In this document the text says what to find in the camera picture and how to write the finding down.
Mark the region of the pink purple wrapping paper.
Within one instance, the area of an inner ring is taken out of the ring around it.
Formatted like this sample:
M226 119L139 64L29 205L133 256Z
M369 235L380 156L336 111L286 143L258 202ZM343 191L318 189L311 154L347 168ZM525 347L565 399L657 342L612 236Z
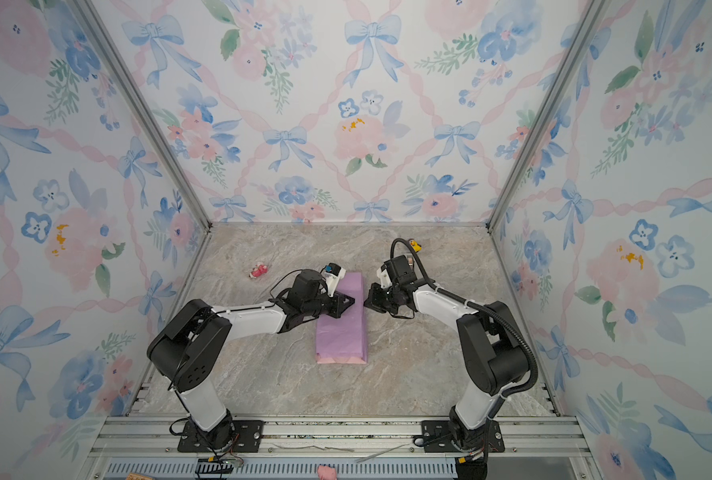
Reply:
M355 303L338 319L322 316L317 320L316 362L364 365L368 361L368 338L362 274L347 273L339 283L337 292L352 297Z

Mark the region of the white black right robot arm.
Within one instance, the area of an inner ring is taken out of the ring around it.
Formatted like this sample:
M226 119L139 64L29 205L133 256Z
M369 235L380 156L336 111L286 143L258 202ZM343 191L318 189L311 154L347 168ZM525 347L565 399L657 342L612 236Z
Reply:
M539 379L535 355L508 306L479 304L435 284L383 287L373 283L364 306L394 318L408 308L453 328L460 341L469 382L451 408L451 442L463 452L485 448L506 400L532 389Z

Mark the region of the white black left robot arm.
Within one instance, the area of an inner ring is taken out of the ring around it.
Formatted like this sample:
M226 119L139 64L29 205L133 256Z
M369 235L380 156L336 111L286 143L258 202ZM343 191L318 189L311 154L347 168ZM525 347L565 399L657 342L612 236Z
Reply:
M226 343L260 334L280 334L320 316L340 318L356 300L346 294L320 293L307 300L271 298L256 305L216 307L201 299L187 302L147 348L147 357L169 380L187 417L180 453L223 455L231 449L256 452L263 423L235 423L210 375Z

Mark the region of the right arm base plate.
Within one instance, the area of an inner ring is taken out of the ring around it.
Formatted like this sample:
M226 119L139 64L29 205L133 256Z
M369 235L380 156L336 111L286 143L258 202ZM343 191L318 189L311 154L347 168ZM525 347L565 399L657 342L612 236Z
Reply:
M473 430L452 420L424 420L421 422L421 434L413 442L425 453L471 455L481 451L484 446L488 453L505 451L504 437L495 420L487 421Z

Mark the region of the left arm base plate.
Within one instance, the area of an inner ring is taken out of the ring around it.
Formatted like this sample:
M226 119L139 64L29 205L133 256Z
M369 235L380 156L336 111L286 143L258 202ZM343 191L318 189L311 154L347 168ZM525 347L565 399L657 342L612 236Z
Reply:
M179 439L179 453L258 453L264 426L262 420L224 419L207 432L188 419L173 435Z

